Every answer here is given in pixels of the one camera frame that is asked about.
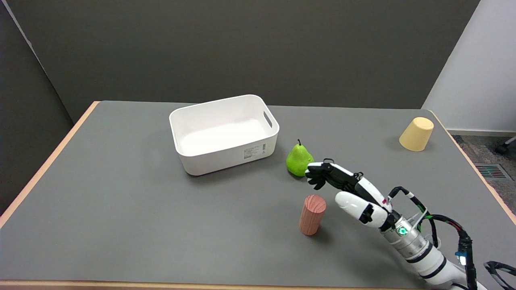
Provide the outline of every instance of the gray table surface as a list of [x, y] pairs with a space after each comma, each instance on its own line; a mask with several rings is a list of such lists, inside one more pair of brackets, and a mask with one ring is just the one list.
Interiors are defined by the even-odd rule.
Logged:
[[[403, 185], [459, 221], [487, 288], [498, 286], [483, 262], [516, 263], [516, 227], [428, 111], [270, 106], [280, 124], [271, 157], [192, 177], [168, 122], [186, 105], [101, 102], [3, 226], [0, 279], [429, 288], [329, 186], [318, 192], [321, 229], [299, 232], [316, 192], [286, 171], [298, 138], [316, 160], [363, 171], [384, 193]], [[417, 116], [436, 126], [416, 153], [398, 137]], [[394, 205], [417, 213], [403, 197]], [[438, 234], [454, 259], [456, 233], [439, 224]]]

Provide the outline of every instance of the carpet floor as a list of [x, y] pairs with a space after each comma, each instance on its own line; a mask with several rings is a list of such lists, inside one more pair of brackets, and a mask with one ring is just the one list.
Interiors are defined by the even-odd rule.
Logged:
[[516, 214], [516, 141], [509, 146], [506, 154], [500, 155], [494, 151], [498, 144], [509, 137], [460, 136], [453, 138], [464, 150], [473, 163], [494, 163], [500, 166], [511, 176], [507, 180], [487, 180], [494, 187], [505, 204]]

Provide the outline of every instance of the yellow cup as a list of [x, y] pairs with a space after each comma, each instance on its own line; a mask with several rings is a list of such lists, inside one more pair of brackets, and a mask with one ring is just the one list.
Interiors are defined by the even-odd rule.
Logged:
[[414, 118], [399, 138], [399, 143], [410, 151], [423, 151], [432, 130], [432, 121], [423, 117]]

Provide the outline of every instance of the green pear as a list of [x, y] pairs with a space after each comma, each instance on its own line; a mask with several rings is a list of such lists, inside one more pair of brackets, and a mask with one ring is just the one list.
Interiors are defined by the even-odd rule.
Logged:
[[287, 169], [293, 175], [303, 177], [304, 172], [308, 168], [308, 163], [313, 162], [314, 158], [306, 147], [301, 145], [301, 141], [299, 139], [297, 141], [299, 144], [296, 144], [287, 156]]

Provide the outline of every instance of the black cable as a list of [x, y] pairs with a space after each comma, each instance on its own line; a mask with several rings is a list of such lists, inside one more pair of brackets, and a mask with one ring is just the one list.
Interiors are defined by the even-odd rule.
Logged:
[[[394, 187], [391, 192], [389, 193], [389, 197], [392, 199], [398, 194], [398, 192], [402, 191], [406, 196], [410, 194], [410, 191], [406, 190], [403, 186], [396, 186]], [[427, 211], [427, 214], [430, 215], [430, 212], [428, 211], [427, 207], [419, 200], [416, 196], [412, 196], [409, 198], [423, 213]], [[429, 219], [428, 222], [430, 223], [430, 227], [432, 229], [432, 243], [434, 247], [439, 247], [439, 240], [437, 239], [437, 228], [436, 223]]]
[[425, 218], [451, 224], [459, 234], [458, 252], [466, 254], [466, 283], [469, 290], [477, 290], [477, 270], [473, 263], [473, 242], [466, 230], [453, 219], [443, 215], [427, 215]]
[[484, 263], [484, 267], [486, 268], [487, 272], [489, 272], [489, 274], [491, 274], [491, 276], [493, 277], [493, 279], [504, 289], [504, 290], [516, 290], [514, 289], [514, 287], [512, 287], [511, 285], [509, 285], [509, 283], [507, 283], [499, 274], [496, 270], [501, 270], [503, 272], [507, 272], [513, 276], [516, 276], [516, 268], [510, 266], [510, 265], [507, 265], [507, 264], [504, 264], [504, 263], [500, 263], [500, 262], [496, 262], [496, 261], [489, 261], [489, 262], [485, 262]]

